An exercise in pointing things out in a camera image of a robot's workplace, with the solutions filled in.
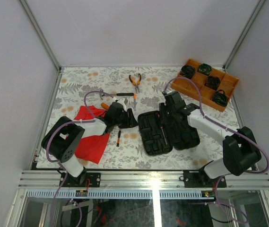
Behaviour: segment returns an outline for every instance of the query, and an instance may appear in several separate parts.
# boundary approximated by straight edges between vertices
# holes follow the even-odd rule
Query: black tool case
[[[149,156],[167,154],[173,147],[177,150],[193,148],[200,143],[197,130],[187,120],[177,122],[167,111],[166,105],[160,103],[160,111],[142,113],[138,117],[139,132]],[[160,126],[163,126],[167,145]]]

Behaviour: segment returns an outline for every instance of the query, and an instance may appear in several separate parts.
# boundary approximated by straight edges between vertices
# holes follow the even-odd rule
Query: pliers
[[[139,80],[137,83],[131,79],[131,75],[129,75],[129,80],[135,86],[135,92],[139,93],[139,84],[140,84],[140,81],[142,80],[142,76],[140,75],[140,73],[139,73]]]

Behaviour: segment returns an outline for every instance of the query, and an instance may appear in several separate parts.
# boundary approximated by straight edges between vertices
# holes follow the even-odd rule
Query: wooden organizer
[[[198,87],[200,94],[202,96],[201,100],[202,103],[213,107],[216,110],[219,110],[223,112],[226,109],[226,106],[221,106],[216,104],[212,101],[212,98],[216,92],[216,90],[213,90],[206,86],[206,81],[208,79],[208,76],[201,74],[198,71],[199,65],[201,65],[200,62],[189,59],[186,63],[186,65],[191,65],[195,68],[195,74],[192,77],[191,81],[195,83],[195,85]],[[236,77],[233,77],[227,73],[224,73],[222,71],[212,69],[212,72],[210,73],[210,76],[218,77],[220,79],[220,85],[217,89],[218,90],[224,90],[226,93],[226,96],[228,97],[228,103],[230,101],[230,98],[232,97],[232,94],[239,82],[239,79]],[[196,91],[196,88],[187,80],[184,79],[176,79],[172,84],[171,88],[179,91],[191,98],[194,98],[196,100],[199,100],[199,94]]]

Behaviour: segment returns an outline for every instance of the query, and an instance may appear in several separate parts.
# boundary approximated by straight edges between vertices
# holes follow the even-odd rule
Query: hammer head
[[[103,95],[104,95],[104,94],[103,94],[102,92],[104,92],[103,89],[100,90],[100,98],[103,100]]]

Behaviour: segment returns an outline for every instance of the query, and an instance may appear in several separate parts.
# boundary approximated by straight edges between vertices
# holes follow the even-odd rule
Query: tabletop
[[[129,75],[142,80],[137,93],[136,108],[133,110],[135,118],[141,113],[159,109],[159,103],[165,102],[162,91],[167,82],[176,77],[180,67],[84,67],[65,68],[48,123],[48,130],[62,116],[74,119],[87,92],[103,89],[107,93],[135,92],[135,87],[129,81]],[[182,95],[186,104],[198,101]],[[87,104],[101,108],[101,103],[110,104],[110,98],[100,99],[98,93],[87,96]],[[133,97],[128,97],[128,108],[134,108]],[[203,104],[203,110],[228,126],[238,127],[232,100],[224,112],[219,112]],[[148,156],[142,144],[138,126],[122,129],[120,146],[116,147],[118,127],[111,132],[106,149],[97,165],[93,162],[80,159],[86,168],[98,169],[158,169],[183,170],[199,169],[211,160],[222,157],[222,147],[211,137],[198,130],[200,144],[187,150],[175,150],[159,156]],[[45,150],[40,151],[37,168],[57,168],[58,164],[48,162]]]

